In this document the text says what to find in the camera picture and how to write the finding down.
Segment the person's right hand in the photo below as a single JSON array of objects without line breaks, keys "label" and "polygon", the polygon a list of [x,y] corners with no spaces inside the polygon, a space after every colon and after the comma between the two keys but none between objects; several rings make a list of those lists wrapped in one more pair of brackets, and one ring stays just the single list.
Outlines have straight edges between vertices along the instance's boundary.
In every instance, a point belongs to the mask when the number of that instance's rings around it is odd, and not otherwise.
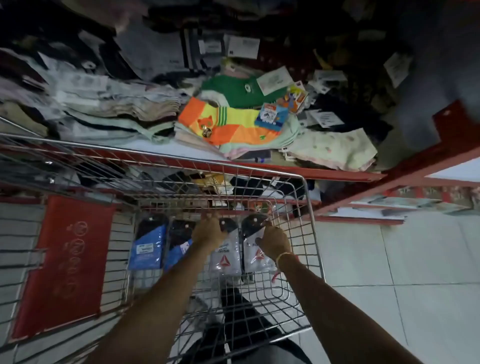
[{"label": "person's right hand", "polygon": [[268,258],[278,265],[280,257],[293,255],[291,243],[281,228],[273,226],[269,221],[264,222],[263,226],[263,236],[256,238],[255,243]]}]

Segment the white sock packet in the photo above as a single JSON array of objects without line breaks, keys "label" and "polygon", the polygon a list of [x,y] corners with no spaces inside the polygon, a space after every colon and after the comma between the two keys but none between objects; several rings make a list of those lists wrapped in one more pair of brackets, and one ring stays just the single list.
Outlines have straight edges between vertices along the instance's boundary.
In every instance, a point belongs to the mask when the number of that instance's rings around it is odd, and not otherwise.
[{"label": "white sock packet", "polygon": [[222,244],[210,255],[209,273],[214,277],[222,275],[240,277],[242,275],[241,242],[236,220],[220,218],[220,229],[227,232]]},{"label": "white sock packet", "polygon": [[257,243],[265,233],[264,222],[268,217],[264,214],[250,214],[241,222],[241,240],[243,245],[243,268],[246,273],[275,272],[276,265],[267,257]]}]

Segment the person's left forearm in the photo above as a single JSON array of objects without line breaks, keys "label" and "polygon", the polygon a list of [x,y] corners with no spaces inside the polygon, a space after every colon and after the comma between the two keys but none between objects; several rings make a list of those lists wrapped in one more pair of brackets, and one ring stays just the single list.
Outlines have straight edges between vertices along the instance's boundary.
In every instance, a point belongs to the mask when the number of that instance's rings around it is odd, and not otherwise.
[{"label": "person's left forearm", "polygon": [[189,297],[224,235],[196,238],[183,258],[135,302],[84,364],[166,364]]}]

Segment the person's right forearm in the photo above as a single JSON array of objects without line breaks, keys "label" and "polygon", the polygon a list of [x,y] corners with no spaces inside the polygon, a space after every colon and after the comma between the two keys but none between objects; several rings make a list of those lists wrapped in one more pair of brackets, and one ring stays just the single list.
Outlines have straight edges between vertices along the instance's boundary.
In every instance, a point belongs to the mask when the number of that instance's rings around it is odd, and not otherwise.
[{"label": "person's right forearm", "polygon": [[295,257],[279,265],[331,364],[423,364]]}]

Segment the dark blue sock packet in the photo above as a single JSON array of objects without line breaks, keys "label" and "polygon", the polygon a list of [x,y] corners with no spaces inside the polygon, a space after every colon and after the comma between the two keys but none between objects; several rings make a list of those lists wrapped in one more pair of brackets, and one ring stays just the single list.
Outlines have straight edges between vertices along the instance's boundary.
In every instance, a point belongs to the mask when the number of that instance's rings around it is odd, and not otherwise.
[{"label": "dark blue sock packet", "polygon": [[173,219],[167,233],[167,248],[163,261],[163,271],[174,267],[192,245],[192,234],[196,226],[192,220]]}]

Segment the mixed socks heap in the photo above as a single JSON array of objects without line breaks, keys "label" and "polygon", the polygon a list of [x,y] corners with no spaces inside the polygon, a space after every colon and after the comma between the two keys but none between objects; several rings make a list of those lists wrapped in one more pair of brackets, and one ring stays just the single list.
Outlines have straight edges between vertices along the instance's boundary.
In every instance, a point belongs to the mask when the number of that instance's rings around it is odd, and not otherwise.
[{"label": "mixed socks heap", "polygon": [[234,174],[173,167],[78,165],[72,180],[86,189],[111,191],[124,199],[205,199],[211,205],[291,205],[303,209],[315,190],[311,179],[239,168]]}]

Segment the light blue sock packet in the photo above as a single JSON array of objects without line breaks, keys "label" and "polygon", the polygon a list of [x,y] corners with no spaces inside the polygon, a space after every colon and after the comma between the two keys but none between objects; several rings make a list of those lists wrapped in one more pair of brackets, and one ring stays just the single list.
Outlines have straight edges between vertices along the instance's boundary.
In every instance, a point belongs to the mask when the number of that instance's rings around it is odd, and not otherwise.
[{"label": "light blue sock packet", "polygon": [[164,214],[153,214],[141,220],[130,249],[129,271],[161,268],[168,225],[169,218]]}]

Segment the pale green folded socks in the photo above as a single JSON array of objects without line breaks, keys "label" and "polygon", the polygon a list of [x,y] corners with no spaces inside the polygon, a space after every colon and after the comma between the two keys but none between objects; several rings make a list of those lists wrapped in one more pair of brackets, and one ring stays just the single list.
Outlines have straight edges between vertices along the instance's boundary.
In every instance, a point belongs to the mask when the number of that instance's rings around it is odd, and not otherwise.
[{"label": "pale green folded socks", "polygon": [[295,141],[302,127],[302,123],[297,117],[291,115],[282,127],[279,137],[272,142],[262,145],[229,142],[221,146],[212,146],[177,122],[174,126],[174,139],[182,145],[198,150],[210,151],[228,160],[235,160],[250,151],[286,148]]}]

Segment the person's black trousers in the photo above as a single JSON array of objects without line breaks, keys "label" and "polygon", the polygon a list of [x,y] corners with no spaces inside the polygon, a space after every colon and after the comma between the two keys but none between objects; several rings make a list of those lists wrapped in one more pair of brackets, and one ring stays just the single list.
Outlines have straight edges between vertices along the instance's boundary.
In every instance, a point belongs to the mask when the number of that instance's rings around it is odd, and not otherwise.
[{"label": "person's black trousers", "polygon": [[245,299],[238,288],[225,286],[220,293],[223,322],[216,315],[200,324],[202,336],[185,352],[178,364],[228,364],[225,344],[239,353],[231,364],[312,364],[302,348],[289,338],[267,343],[281,334]]}]

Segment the orange and yellow socks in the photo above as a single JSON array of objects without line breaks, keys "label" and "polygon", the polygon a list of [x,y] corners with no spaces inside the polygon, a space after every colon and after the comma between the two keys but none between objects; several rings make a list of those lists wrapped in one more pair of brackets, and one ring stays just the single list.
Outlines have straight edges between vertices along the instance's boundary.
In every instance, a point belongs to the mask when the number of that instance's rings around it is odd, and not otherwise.
[{"label": "orange and yellow socks", "polygon": [[214,107],[191,98],[178,117],[180,125],[209,144],[219,147],[227,143],[264,145],[279,137],[280,132],[255,126],[260,110],[229,106]]}]

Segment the pale dotted socks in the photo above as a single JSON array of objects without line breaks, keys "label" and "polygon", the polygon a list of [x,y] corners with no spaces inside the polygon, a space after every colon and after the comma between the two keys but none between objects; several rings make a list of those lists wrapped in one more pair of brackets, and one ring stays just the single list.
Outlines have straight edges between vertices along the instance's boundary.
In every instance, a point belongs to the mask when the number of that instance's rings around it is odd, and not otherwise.
[{"label": "pale dotted socks", "polygon": [[364,172],[373,164],[377,149],[363,128],[348,132],[303,130],[286,147],[286,153],[333,170]]}]

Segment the blue sock card label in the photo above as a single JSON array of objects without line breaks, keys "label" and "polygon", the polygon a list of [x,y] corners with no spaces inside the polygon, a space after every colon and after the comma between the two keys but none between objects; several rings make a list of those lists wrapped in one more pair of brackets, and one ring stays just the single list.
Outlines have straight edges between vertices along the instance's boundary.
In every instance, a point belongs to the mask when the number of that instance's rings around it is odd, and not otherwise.
[{"label": "blue sock card label", "polygon": [[255,126],[279,133],[289,117],[288,108],[264,103],[255,119]]}]

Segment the white paper tag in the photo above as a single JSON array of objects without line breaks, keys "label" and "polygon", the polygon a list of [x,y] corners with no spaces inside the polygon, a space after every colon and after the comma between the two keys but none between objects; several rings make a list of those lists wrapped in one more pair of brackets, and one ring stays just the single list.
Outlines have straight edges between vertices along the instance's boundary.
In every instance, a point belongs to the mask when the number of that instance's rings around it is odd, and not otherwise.
[{"label": "white paper tag", "polygon": [[310,120],[325,129],[345,124],[334,112],[331,111],[317,109],[307,110],[305,113]]},{"label": "white paper tag", "polygon": [[230,58],[256,60],[258,58],[261,39],[229,35],[226,55]]},{"label": "white paper tag", "polygon": [[384,62],[383,67],[393,88],[398,88],[407,78],[412,61],[413,57],[410,54],[395,52]]},{"label": "white paper tag", "polygon": [[264,96],[287,88],[295,83],[286,66],[261,75],[256,79],[256,82]]}]

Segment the pile of pastel socks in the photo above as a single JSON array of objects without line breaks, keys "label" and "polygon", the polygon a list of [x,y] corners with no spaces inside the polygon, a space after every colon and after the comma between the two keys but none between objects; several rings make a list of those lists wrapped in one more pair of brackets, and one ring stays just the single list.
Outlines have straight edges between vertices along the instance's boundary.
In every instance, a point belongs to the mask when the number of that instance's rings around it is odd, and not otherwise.
[{"label": "pile of pastel socks", "polygon": [[166,143],[189,94],[97,70],[89,58],[0,47],[0,116],[42,137],[94,144],[140,137]]}]

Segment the pile of dark socks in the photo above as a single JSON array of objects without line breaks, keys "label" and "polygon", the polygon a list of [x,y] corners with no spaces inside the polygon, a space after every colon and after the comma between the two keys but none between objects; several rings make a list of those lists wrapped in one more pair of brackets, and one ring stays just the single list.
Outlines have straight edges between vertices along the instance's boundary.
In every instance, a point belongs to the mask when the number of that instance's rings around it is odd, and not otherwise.
[{"label": "pile of dark socks", "polygon": [[394,29],[397,2],[295,0],[293,10],[260,21],[266,39],[259,68],[286,66],[295,80],[326,85],[313,109],[334,112],[353,129],[388,134],[393,127],[383,118],[399,97],[383,64],[395,52],[413,56]]}]

